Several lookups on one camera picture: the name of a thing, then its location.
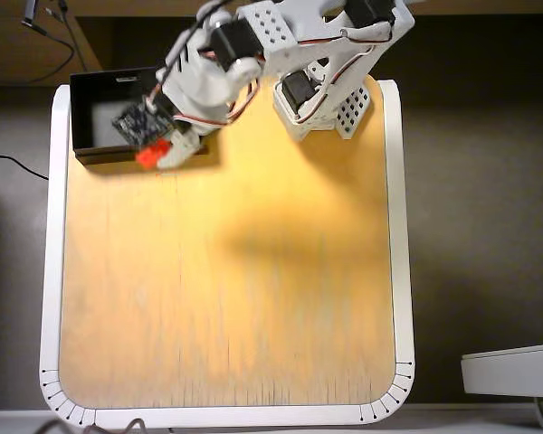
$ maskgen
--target white robotic arm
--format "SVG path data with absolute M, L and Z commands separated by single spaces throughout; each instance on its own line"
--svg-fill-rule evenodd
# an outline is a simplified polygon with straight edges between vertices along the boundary
M 159 168 L 180 165 L 199 149 L 200 137 L 238 119 L 266 76 L 278 78 L 274 107 L 294 140 L 334 128 L 351 138 L 369 104 L 364 78 L 414 25 L 403 0 L 264 0 L 235 15 L 220 7 L 225 3 L 199 10 L 203 26 L 180 35 L 146 99 L 156 112 L 162 93 L 185 126 L 171 133 Z M 327 21 L 324 14 L 336 7 L 342 12 Z

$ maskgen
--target black cable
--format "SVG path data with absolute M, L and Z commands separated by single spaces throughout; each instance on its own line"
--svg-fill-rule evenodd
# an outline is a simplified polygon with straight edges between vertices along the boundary
M 66 58 L 66 60 L 61 63 L 59 66 L 57 66 L 54 70 L 50 71 L 48 74 L 45 74 L 43 75 L 42 77 L 37 77 L 35 79 L 32 79 L 32 80 L 28 80 L 28 81 L 0 81 L 0 86 L 25 86 L 27 84 L 33 84 L 33 83 L 37 83 L 38 81 L 42 81 L 42 80 L 46 80 L 48 79 L 49 77 L 51 77 L 52 75 L 56 74 L 57 72 L 59 72 L 62 68 L 64 68 L 66 65 L 68 65 L 72 58 L 74 57 L 74 48 L 72 48 L 72 45 L 70 45 L 69 43 L 67 43 L 66 41 L 63 41 L 62 39 L 58 39 L 58 38 L 55 38 L 54 36 L 51 36 L 49 35 L 47 32 L 45 31 L 38 31 L 36 29 L 34 29 L 32 26 L 28 25 L 28 24 L 25 24 L 27 27 L 30 27 L 32 28 L 33 30 L 35 30 L 36 32 L 38 32 L 39 34 L 41 34 L 42 36 L 50 39 L 51 41 L 55 41 L 57 43 L 60 43 L 62 45 L 64 45 L 66 48 L 69 49 L 70 53 L 69 53 L 69 57 Z
M 70 53 L 69 53 L 69 57 L 66 58 L 66 60 L 61 63 L 59 66 L 57 66 L 56 68 L 54 68 L 54 70 L 52 70 L 51 72 L 49 72 L 48 74 L 46 75 L 43 75 L 42 77 L 38 77 L 36 79 L 32 79 L 32 80 L 28 80 L 28 81 L 22 81 L 20 82 L 19 84 L 32 84 L 32 83 L 36 83 L 38 81 L 42 81 L 42 80 L 46 80 L 48 79 L 49 77 L 51 77 L 52 75 L 56 74 L 57 72 L 59 72 L 62 68 L 64 68 L 66 65 L 68 65 L 72 58 L 74 57 L 74 48 L 72 48 L 72 45 L 70 45 L 68 42 L 66 41 L 63 41 L 62 39 L 58 39 L 58 38 L 55 38 L 54 36 L 51 36 L 49 35 L 48 33 L 44 35 L 45 37 L 47 37 L 48 39 L 50 39 L 51 41 L 55 41 L 57 43 L 60 43 L 62 45 L 64 45 L 66 48 L 69 49 Z
M 225 5 L 227 5 L 228 3 L 231 3 L 233 0 L 221 0 L 219 3 L 217 3 L 216 5 L 213 5 L 211 8 L 209 8 L 207 10 L 207 12 L 201 17 L 200 20 L 197 20 L 190 28 L 189 28 L 189 34 L 187 35 L 187 37 L 185 38 L 185 41 L 183 42 L 183 44 L 179 47 L 179 50 L 175 53 L 175 55 L 173 56 L 173 59 L 171 60 L 171 62 L 167 65 L 166 69 L 165 69 L 165 73 L 163 74 L 163 78 L 161 79 L 161 81 L 159 82 L 159 86 L 162 88 L 163 85 L 165 84 L 165 82 L 167 81 L 167 78 L 169 77 L 169 74 L 171 73 L 171 71 L 173 70 L 173 68 L 175 67 L 175 64 L 177 63 L 177 61 L 179 61 L 179 64 L 181 64 L 181 59 L 180 59 L 180 56 L 181 56 L 181 53 L 183 52 L 183 50 L 186 50 L 187 49 L 187 44 L 189 43 L 189 41 L 191 41 L 191 38 L 193 37 L 193 35 L 195 34 L 195 32 L 197 31 L 197 29 L 199 27 L 201 27 L 203 25 L 203 23 L 205 22 L 205 20 L 207 18 L 209 18 L 211 15 L 213 15 L 217 9 L 219 9 L 220 7 L 223 7 Z
M 76 39 L 74 37 L 74 32 L 72 31 L 72 28 L 69 26 L 69 22 L 66 19 L 66 11 L 61 9 L 61 16 L 62 16 L 62 23 L 66 27 L 66 30 L 68 30 L 69 35 L 72 39 L 72 45 L 74 45 L 74 50 L 79 55 L 79 60 L 81 61 L 81 66 L 83 71 L 87 71 L 87 65 L 84 62 L 84 58 L 82 57 L 81 48 L 79 47 L 79 44 L 76 43 Z
M 48 176 L 44 176 L 44 175 L 40 175 L 38 172 L 35 172 L 34 170 L 32 169 L 29 169 L 28 167 L 26 167 L 25 165 L 23 165 L 22 163 L 20 163 L 17 159 L 11 157 L 11 156 L 0 156 L 0 159 L 1 160 L 10 160 L 10 161 L 14 161 L 16 164 L 18 164 L 20 167 L 22 167 L 26 172 L 28 172 L 29 174 L 32 174 L 34 176 L 38 176 L 39 178 L 42 178 L 46 181 L 48 181 Z

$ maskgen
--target cable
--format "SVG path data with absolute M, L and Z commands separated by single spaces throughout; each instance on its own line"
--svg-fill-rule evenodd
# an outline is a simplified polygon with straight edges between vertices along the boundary
M 32 169 L 29 169 L 28 167 L 26 167 L 25 165 L 23 165 L 22 163 L 20 163 L 17 159 L 11 157 L 11 156 L 0 156 L 0 159 L 1 160 L 10 160 L 10 161 L 14 161 L 16 164 L 18 164 L 20 167 L 22 167 L 26 172 L 28 172 L 29 174 L 32 174 L 34 176 L 38 176 L 39 178 L 42 178 L 46 181 L 48 181 L 48 176 L 44 176 L 44 175 L 40 175 L 38 172 L 35 172 L 34 170 Z
M 140 430 L 141 430 L 141 432 L 143 434 L 148 434 L 147 427 L 145 426 L 145 422 L 143 421 L 143 419 L 134 419 L 134 420 L 132 420 L 130 422 L 130 424 L 127 425 L 127 427 L 124 430 L 120 431 L 118 434 L 127 434 L 137 424 L 139 425 Z M 60 427 L 64 434 L 73 434 L 73 431 L 71 430 L 71 428 L 60 419 L 53 419 L 53 420 L 49 420 L 49 421 L 45 422 L 37 431 L 35 431 L 34 434 L 47 434 L 54 427 Z M 101 434 L 111 434 L 111 431 L 108 431 L 107 429 L 98 427 L 97 425 L 90 425 L 90 426 L 86 427 L 82 431 L 82 433 L 83 434 L 89 434 L 92 431 L 97 431 L 97 432 L 99 432 Z
M 43 75 L 42 77 L 38 77 L 36 79 L 32 79 L 32 80 L 28 80 L 28 81 L 22 81 L 22 82 L 19 82 L 18 84 L 32 84 L 32 83 L 36 83 L 38 81 L 42 81 L 42 80 L 46 80 L 48 79 L 49 77 L 51 77 L 52 75 L 56 74 L 57 72 L 59 72 L 62 68 L 64 68 L 66 65 L 68 65 L 72 58 L 74 57 L 74 48 L 72 48 L 72 45 L 70 45 L 68 42 L 66 41 L 63 41 L 62 39 L 58 39 L 58 38 L 55 38 L 54 36 L 51 36 L 49 35 L 48 33 L 45 34 L 44 36 L 46 36 L 48 39 L 50 39 L 51 41 L 55 41 L 57 43 L 60 43 L 62 45 L 64 45 L 66 48 L 69 49 L 70 53 L 69 53 L 69 57 L 66 58 L 66 60 L 61 63 L 59 66 L 57 66 L 56 68 L 54 68 L 54 70 L 52 70 L 51 72 L 49 72 L 48 74 L 46 75 Z
M 180 59 L 180 56 L 181 56 L 181 53 L 183 52 L 183 50 L 186 50 L 186 47 L 187 47 L 187 44 L 189 43 L 189 41 L 191 41 L 191 38 L 193 37 L 193 35 L 195 34 L 195 32 L 197 31 L 197 29 L 199 27 L 201 27 L 203 25 L 203 23 L 205 22 L 205 20 L 207 18 L 209 18 L 211 15 L 213 15 L 220 7 L 223 7 L 229 3 L 231 3 L 233 0 L 221 0 L 220 2 L 216 3 L 215 5 L 211 6 L 202 16 L 200 19 L 198 19 L 197 21 L 195 21 L 195 23 L 189 28 L 188 32 L 187 32 L 187 35 L 186 35 L 186 38 L 184 39 L 184 41 L 181 43 L 181 45 L 179 46 L 178 50 L 176 51 L 176 53 L 173 55 L 173 58 L 171 59 L 171 62 L 167 65 L 167 67 L 165 68 L 165 72 L 163 73 L 163 77 L 161 78 L 161 81 L 158 83 L 158 85 L 153 89 L 153 92 L 151 92 L 150 96 L 149 96 L 149 102 L 153 102 L 153 100 L 155 99 L 155 96 L 158 94 L 158 91 L 163 88 L 163 85 L 165 84 L 165 82 L 167 81 L 167 79 L 169 78 L 169 74 L 171 74 L 171 71 L 173 70 L 173 68 L 175 67 L 175 64 L 179 61 L 179 64 L 181 62 L 181 59 Z
M 33 83 L 37 83 L 38 81 L 46 80 L 50 78 L 52 75 L 59 72 L 62 68 L 64 68 L 66 65 L 68 65 L 71 62 L 72 58 L 74 57 L 74 48 L 72 48 L 72 45 L 70 45 L 66 41 L 63 41 L 62 39 L 58 39 L 58 38 L 55 38 L 54 36 L 49 35 L 47 32 L 44 32 L 44 33 L 38 32 L 38 33 L 50 39 L 51 41 L 55 41 L 59 44 L 64 45 L 66 48 L 68 48 L 70 51 L 69 57 L 67 57 L 66 60 L 63 63 L 61 63 L 59 66 L 57 66 L 54 70 L 50 71 L 49 73 L 41 77 L 37 77 L 35 79 L 28 80 L 28 81 L 0 81 L 0 86 L 25 86 L 27 84 L 33 84 Z
M 87 65 L 84 62 L 84 58 L 82 57 L 81 48 L 79 47 L 79 44 L 77 44 L 76 38 L 74 37 L 74 32 L 72 31 L 72 28 L 69 26 L 69 22 L 66 19 L 67 9 L 64 9 L 64 8 L 61 7 L 62 23 L 64 24 L 64 27 L 66 27 L 66 30 L 68 30 L 69 35 L 71 36 L 72 45 L 74 45 L 74 50 L 79 55 L 79 60 L 81 61 L 82 70 L 86 72 L 87 71 Z

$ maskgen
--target black box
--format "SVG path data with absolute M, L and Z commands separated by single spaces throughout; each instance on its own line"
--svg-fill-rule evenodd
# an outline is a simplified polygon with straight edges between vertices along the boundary
M 71 75 L 72 149 L 84 165 L 133 161 L 136 149 L 112 126 L 157 84 L 156 68 Z

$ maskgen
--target wooden board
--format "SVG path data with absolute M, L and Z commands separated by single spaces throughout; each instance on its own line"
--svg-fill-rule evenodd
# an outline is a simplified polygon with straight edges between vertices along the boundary
M 382 96 L 292 142 L 265 88 L 176 173 L 69 157 L 60 379 L 87 408 L 365 403 L 395 373 Z

